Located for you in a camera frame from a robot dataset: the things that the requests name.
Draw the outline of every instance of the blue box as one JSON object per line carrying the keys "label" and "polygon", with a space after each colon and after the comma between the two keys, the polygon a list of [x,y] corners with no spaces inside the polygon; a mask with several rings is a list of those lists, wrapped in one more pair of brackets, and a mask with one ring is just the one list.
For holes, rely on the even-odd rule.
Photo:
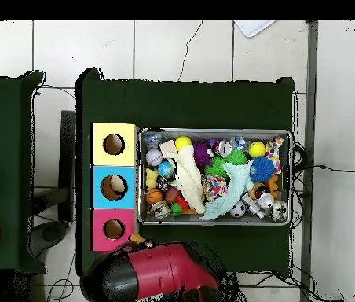
{"label": "blue box", "polygon": [[[134,208],[135,186],[134,167],[93,167],[93,208]],[[101,192],[102,180],[109,175],[118,175],[127,183],[127,191],[121,199],[110,201]]]}

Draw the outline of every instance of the blue ball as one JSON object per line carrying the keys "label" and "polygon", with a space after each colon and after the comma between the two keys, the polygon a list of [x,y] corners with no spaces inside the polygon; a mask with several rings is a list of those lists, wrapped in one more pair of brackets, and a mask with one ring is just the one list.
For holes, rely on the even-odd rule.
{"label": "blue ball", "polygon": [[274,175],[274,163],[267,157],[255,157],[251,166],[250,178],[254,183],[264,183]]}
{"label": "blue ball", "polygon": [[172,164],[169,161],[164,161],[158,166],[158,173],[159,175],[169,179],[172,177],[174,170],[172,168]]}

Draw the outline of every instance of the metal tray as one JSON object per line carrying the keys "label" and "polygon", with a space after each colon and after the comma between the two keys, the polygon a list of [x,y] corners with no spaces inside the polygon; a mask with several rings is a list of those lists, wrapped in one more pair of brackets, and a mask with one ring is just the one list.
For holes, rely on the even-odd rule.
{"label": "metal tray", "polygon": [[[246,213],[243,217],[233,218],[229,213],[224,216],[219,216],[214,220],[199,220],[202,215],[179,215],[168,216],[162,222],[156,220],[153,215],[148,215],[148,204],[145,201],[145,169],[148,167],[145,161],[145,154],[148,151],[144,143],[144,138],[153,134],[161,134],[163,142],[176,139],[181,135],[186,135],[192,139],[192,142],[199,140],[214,138],[227,139],[232,136],[242,136],[245,140],[267,141],[274,136],[279,135],[284,139],[283,145],[280,147],[280,165],[282,172],[278,175],[278,200],[285,201],[288,206],[288,217],[285,221],[274,222],[268,216],[259,219],[255,215]],[[163,129],[148,129],[141,130],[138,135],[138,148],[140,150],[140,160],[137,168],[137,184],[139,189],[138,194],[138,214],[139,221],[144,225],[193,225],[193,226],[215,226],[215,225],[232,225],[232,226],[283,226],[289,223],[292,219],[292,159],[293,159],[293,138],[289,131],[271,131],[271,130],[222,130],[222,129],[182,129],[182,128],[163,128]]]}

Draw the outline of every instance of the white ball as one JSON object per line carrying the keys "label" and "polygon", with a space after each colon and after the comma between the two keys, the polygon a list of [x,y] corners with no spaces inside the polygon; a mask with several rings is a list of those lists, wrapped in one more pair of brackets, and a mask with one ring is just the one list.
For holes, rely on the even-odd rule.
{"label": "white ball", "polygon": [[162,162],[163,157],[159,149],[150,149],[145,155],[145,159],[151,167],[156,167]]}
{"label": "white ball", "polygon": [[234,218],[240,218],[244,215],[244,213],[246,213],[246,206],[244,206],[244,203],[242,201],[238,201],[236,204],[233,205],[229,213]]}

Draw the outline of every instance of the soccer ball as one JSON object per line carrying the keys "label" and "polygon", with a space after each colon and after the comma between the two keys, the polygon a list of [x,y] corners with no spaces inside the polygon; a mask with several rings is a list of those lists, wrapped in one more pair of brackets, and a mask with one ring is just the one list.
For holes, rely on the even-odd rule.
{"label": "soccer ball", "polygon": [[229,211],[230,215],[234,218],[240,218],[246,212],[246,207],[242,201],[238,201],[236,204],[233,205],[231,210]]}

